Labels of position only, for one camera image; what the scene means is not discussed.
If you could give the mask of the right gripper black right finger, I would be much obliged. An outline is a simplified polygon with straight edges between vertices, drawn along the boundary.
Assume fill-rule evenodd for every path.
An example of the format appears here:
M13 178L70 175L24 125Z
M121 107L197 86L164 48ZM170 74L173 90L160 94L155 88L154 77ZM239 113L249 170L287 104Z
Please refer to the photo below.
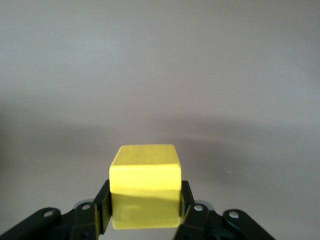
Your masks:
M195 201L190 184L181 183L181 224L174 240L273 240L274 237L246 212L228 209L222 215Z

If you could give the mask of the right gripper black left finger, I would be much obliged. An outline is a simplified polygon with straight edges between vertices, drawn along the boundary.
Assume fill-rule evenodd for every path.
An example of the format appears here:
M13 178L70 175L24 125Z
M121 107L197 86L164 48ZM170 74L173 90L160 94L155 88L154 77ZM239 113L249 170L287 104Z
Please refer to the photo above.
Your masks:
M61 214L58 208L42 208L3 234L2 240L97 240L106 232L112 216L110 181L93 200L78 203Z

